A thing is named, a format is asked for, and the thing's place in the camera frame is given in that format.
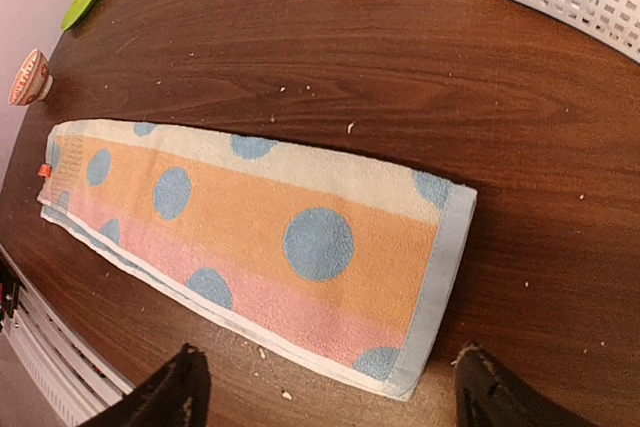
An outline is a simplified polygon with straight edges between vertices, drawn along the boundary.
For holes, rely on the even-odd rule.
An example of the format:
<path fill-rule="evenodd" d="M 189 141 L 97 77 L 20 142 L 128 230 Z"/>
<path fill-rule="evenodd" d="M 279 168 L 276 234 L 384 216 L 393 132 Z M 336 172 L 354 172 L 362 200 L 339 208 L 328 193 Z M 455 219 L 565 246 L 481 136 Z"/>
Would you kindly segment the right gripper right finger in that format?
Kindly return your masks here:
<path fill-rule="evenodd" d="M 454 385 L 458 426 L 595 426 L 540 394 L 476 343 L 458 353 Z"/>

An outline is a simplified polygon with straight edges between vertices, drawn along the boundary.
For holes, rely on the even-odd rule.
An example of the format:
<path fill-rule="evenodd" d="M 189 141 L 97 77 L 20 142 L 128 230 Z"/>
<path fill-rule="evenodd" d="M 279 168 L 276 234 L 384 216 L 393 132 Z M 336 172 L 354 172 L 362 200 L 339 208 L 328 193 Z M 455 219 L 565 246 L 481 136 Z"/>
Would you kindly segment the blue polka dot towel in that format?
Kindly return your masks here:
<path fill-rule="evenodd" d="M 318 374 L 411 397 L 477 193 L 344 152 L 178 125 L 54 126 L 41 215 L 122 271 Z"/>

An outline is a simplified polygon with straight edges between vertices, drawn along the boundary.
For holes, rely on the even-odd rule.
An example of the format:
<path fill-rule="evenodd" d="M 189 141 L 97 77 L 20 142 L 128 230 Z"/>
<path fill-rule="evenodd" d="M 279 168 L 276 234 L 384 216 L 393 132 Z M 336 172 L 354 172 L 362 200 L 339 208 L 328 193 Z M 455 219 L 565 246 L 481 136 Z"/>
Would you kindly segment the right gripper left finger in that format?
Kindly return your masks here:
<path fill-rule="evenodd" d="M 207 357 L 185 343 L 145 382 L 82 427 L 196 427 L 208 422 L 211 375 Z"/>

